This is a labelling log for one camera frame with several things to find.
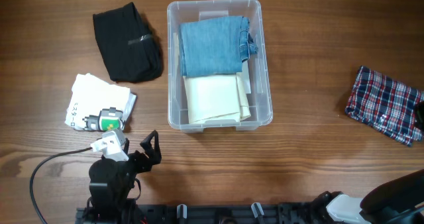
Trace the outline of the cream cloth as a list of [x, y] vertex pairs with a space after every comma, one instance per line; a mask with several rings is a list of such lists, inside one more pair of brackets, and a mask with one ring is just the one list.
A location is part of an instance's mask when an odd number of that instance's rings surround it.
[[188, 121], [243, 121], [251, 117], [244, 82], [239, 74], [184, 78]]

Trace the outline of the white printed t-shirt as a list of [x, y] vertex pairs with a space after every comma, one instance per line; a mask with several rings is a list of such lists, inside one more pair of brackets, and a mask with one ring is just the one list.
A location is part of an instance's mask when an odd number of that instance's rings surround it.
[[108, 84], [90, 73], [78, 74], [65, 124], [77, 131], [123, 130], [135, 101], [136, 95], [127, 87]]

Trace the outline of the blue jeans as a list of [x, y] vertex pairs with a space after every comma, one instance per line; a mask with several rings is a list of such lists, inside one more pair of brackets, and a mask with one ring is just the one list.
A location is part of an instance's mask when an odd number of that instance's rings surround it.
[[187, 78], [228, 75], [242, 71], [242, 63], [258, 53], [244, 16], [228, 16], [182, 23], [180, 72]]

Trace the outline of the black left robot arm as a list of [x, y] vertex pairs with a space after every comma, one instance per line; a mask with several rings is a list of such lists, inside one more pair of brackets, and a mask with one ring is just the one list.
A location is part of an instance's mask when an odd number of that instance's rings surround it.
[[140, 187], [136, 176], [151, 171], [161, 163], [158, 132], [152, 131], [140, 143], [143, 151], [129, 153], [129, 139], [122, 130], [113, 129], [90, 144], [101, 152], [100, 160], [89, 169], [91, 197], [76, 223], [146, 223], [146, 217], [136, 206], [137, 197], [129, 198], [134, 187]]

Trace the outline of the red blue plaid shirt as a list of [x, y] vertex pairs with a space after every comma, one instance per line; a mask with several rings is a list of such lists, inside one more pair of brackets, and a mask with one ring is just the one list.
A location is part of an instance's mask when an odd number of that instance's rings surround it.
[[423, 92], [366, 66], [359, 67], [346, 115], [406, 146], [423, 140], [415, 110]]

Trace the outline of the black garment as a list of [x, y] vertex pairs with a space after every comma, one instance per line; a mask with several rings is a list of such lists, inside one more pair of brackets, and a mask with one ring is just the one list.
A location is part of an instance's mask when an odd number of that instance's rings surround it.
[[134, 3], [93, 15], [95, 40], [114, 82], [147, 82], [163, 72], [162, 50]]

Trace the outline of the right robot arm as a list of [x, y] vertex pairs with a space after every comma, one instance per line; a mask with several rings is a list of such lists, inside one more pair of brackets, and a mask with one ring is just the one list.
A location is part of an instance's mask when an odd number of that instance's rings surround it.
[[423, 171], [373, 189], [364, 198], [324, 192], [309, 205], [309, 223], [422, 223]]

